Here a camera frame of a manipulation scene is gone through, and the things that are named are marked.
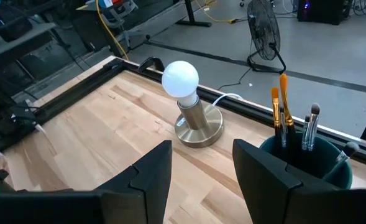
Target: fan grille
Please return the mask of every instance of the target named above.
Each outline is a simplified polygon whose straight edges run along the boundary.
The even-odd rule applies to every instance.
[[[275,51],[270,47],[274,44],[280,50],[280,30],[271,4],[266,0],[253,0],[247,7],[247,18],[250,34],[258,54],[264,60],[273,60]]]

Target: brushed metal lamp base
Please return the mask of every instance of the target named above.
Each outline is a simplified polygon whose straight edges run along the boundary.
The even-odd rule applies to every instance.
[[[176,120],[175,131],[184,145],[192,148],[206,147],[216,142],[224,129],[222,114],[213,105],[202,108],[201,101],[190,108],[178,104],[181,115]]]

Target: floor fan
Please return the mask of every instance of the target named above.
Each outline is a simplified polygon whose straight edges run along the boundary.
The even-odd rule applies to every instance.
[[[250,34],[252,35],[252,43],[254,43],[257,50],[247,57],[247,63],[256,72],[276,72],[282,74],[286,70],[286,65],[279,53],[281,37],[271,4],[266,0],[251,1],[247,7],[247,19]],[[278,57],[283,65],[283,69],[279,70],[256,64],[252,57],[257,54],[264,60],[273,60],[275,57]]]

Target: lamp base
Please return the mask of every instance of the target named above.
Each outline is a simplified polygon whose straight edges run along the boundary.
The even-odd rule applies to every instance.
[[[201,129],[190,129],[183,115],[179,115],[175,123],[175,131],[178,139],[185,146],[200,148],[210,146],[216,142],[224,129],[222,114],[215,106],[207,105],[204,115],[208,125]]]

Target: makeup brush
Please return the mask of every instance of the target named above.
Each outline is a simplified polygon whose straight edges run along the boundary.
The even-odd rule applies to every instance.
[[[280,99],[277,87],[273,87],[271,89],[271,97],[272,97],[272,111],[274,116],[274,131],[275,131],[273,154],[277,157],[280,157],[281,154]]]
[[[301,138],[301,150],[307,151],[308,149],[308,138],[309,138],[309,115],[306,115],[304,118],[304,126],[303,126],[303,137]]]
[[[288,129],[287,134],[287,157],[286,161],[289,164],[294,163],[295,157],[297,153],[300,153],[298,151],[297,142],[296,142],[296,130],[295,125],[293,122],[292,115],[289,112],[288,108],[288,77],[286,74],[280,75],[280,85],[281,85],[281,95],[282,95],[282,102],[285,112],[285,121],[286,121],[286,127]]]
[[[320,112],[320,107],[317,103],[313,103],[311,105],[311,114],[309,116],[309,139],[308,139],[308,151],[311,152],[314,150],[315,145],[315,135],[317,133],[317,125],[318,125],[318,116]]]
[[[280,104],[280,120],[281,120],[281,147],[286,148],[286,123],[285,113],[283,112],[283,105]]]
[[[334,159],[329,172],[324,175],[322,180],[328,181],[336,172],[344,165],[345,161],[348,161],[352,155],[359,151],[359,145],[355,142],[348,142],[340,154]]]

